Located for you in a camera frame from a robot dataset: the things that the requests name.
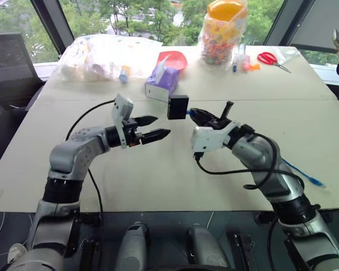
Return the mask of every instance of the silver robot arm segment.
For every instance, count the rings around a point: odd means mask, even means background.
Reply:
[[[190,117],[198,125],[192,136],[192,148],[197,161],[204,152],[227,147],[241,163],[251,170],[270,169],[273,159],[271,144],[254,133],[248,125],[240,126],[227,118],[233,103],[228,102],[220,118],[198,108],[191,108]],[[291,173],[276,149],[275,170]],[[285,245],[295,267],[302,270],[322,270],[322,265],[332,261],[339,266],[339,244],[328,229],[319,212],[304,194],[302,184],[296,178],[272,173],[264,183],[268,172],[252,172],[257,188],[271,203],[279,224],[288,236]]]
[[[79,196],[93,159],[112,147],[144,145],[170,133],[166,129],[140,133],[138,127],[149,125],[157,118],[131,118],[132,109],[132,101],[118,95],[112,110],[115,126],[81,129],[54,147],[45,192],[38,203],[28,237],[28,252],[14,261],[8,270],[63,270],[63,258],[72,256],[77,250]]]

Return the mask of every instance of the pen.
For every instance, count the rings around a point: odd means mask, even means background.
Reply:
[[[236,69],[237,69],[237,54],[235,54],[235,56],[233,57],[232,69],[233,69],[233,72],[236,72]]]
[[[302,172],[300,169],[298,169],[297,167],[291,165],[288,161],[286,161],[285,159],[283,159],[283,161],[291,168],[295,169],[297,172],[299,172],[301,175],[304,175],[306,178],[309,179],[309,181],[316,186],[322,187],[322,188],[326,188],[326,185],[323,184],[322,182],[320,182],[319,180],[310,177],[309,175],[305,174],[304,172]]]

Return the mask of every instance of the table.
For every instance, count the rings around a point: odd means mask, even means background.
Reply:
[[[190,106],[220,114],[225,101],[235,102],[230,119],[247,123],[279,144],[281,154],[309,175],[323,181],[321,189],[305,180],[305,193],[323,208],[339,208],[339,102],[302,56],[286,63],[293,73],[262,66],[260,72],[217,76],[199,65],[194,47],[180,50],[189,62],[177,94],[190,96]],[[252,59],[263,46],[249,46]],[[132,116],[159,117],[151,127],[171,129],[162,141],[97,157],[91,166],[109,211],[247,211],[270,210],[260,191],[247,191],[248,173],[209,176],[192,157],[190,120],[168,121],[166,104],[147,99],[144,80],[121,87],[115,82],[64,82],[55,73],[0,161],[0,211],[34,212],[42,197],[51,149],[64,140],[71,124],[88,108],[116,93],[134,101]],[[79,128],[112,124],[111,106],[101,107]],[[212,171],[243,168],[229,150],[206,154],[203,165]],[[98,211],[98,199],[86,178],[81,210]]]

